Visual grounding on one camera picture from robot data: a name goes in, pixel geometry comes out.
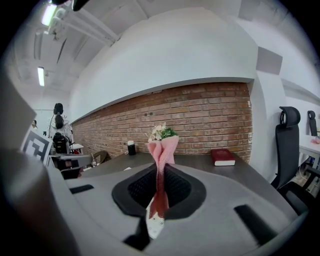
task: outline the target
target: wooden chair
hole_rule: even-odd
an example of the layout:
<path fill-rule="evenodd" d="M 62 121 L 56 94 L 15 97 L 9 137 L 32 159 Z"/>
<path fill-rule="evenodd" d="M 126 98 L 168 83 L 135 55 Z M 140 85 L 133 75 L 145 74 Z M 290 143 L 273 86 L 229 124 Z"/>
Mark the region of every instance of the wooden chair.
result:
<path fill-rule="evenodd" d="M 108 160 L 111 159 L 110 155 L 108 154 L 107 151 L 104 151 L 104 150 L 101 150 L 95 154 L 93 154 L 93 159 L 96 159 L 97 157 L 100 157 L 100 163 L 99 164 L 102 164 Z"/>

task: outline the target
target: flower bouquet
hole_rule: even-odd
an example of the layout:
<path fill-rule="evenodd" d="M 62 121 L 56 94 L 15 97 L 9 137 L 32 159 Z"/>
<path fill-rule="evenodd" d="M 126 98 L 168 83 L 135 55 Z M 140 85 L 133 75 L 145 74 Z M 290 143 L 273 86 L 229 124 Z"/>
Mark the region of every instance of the flower bouquet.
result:
<path fill-rule="evenodd" d="M 171 128 L 157 125 L 148 135 L 148 150 L 155 160 L 157 167 L 156 193 L 149 205 L 147 219 L 164 219 L 165 211 L 169 208 L 167 193 L 165 192 L 165 165 L 174 164 L 174 152 L 178 145 L 179 137 Z"/>

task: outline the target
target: chair headrest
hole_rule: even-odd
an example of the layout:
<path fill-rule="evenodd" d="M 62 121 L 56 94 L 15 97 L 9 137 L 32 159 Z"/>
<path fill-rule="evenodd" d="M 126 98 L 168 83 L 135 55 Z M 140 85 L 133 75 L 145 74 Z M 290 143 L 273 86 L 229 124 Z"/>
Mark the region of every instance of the chair headrest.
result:
<path fill-rule="evenodd" d="M 298 109 L 293 106 L 280 106 L 279 108 L 282 109 L 280 124 L 283 127 L 291 127 L 299 124 L 301 116 Z"/>
<path fill-rule="evenodd" d="M 313 120 L 313 119 L 316 118 L 316 113 L 314 111 L 312 111 L 312 110 L 309 110 L 308 111 L 308 117 L 309 117 L 310 120 Z"/>

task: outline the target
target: ceiling light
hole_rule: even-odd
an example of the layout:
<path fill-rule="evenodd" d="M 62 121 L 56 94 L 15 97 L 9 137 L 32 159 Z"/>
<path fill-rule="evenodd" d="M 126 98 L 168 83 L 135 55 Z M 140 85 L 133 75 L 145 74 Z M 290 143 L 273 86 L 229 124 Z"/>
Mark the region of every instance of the ceiling light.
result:
<path fill-rule="evenodd" d="M 57 6 L 54 4 L 50 4 L 46 7 L 44 15 L 42 17 L 42 21 L 41 21 L 43 25 L 46 25 L 46 26 L 50 25 L 52 17 L 55 14 L 56 8 Z"/>
<path fill-rule="evenodd" d="M 45 86 L 45 69 L 43 67 L 38 67 L 38 77 L 39 84 Z"/>

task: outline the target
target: black office chair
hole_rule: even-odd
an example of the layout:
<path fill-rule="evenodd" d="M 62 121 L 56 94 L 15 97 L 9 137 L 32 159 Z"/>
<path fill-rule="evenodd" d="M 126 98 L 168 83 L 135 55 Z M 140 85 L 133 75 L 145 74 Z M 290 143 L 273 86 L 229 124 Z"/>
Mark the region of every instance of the black office chair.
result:
<path fill-rule="evenodd" d="M 320 171 L 308 166 L 311 173 L 306 184 L 301 187 L 289 182 L 299 167 L 299 127 L 300 113 L 292 106 L 280 106 L 282 109 L 280 124 L 275 127 L 275 140 L 278 156 L 278 172 L 271 183 L 288 201 L 297 214 L 302 214 L 315 204 L 315 198 L 306 191 L 314 177 L 320 177 Z"/>
<path fill-rule="evenodd" d="M 315 112 L 312 110 L 309 110 L 308 111 L 308 118 L 309 118 L 311 136 L 318 136 Z"/>

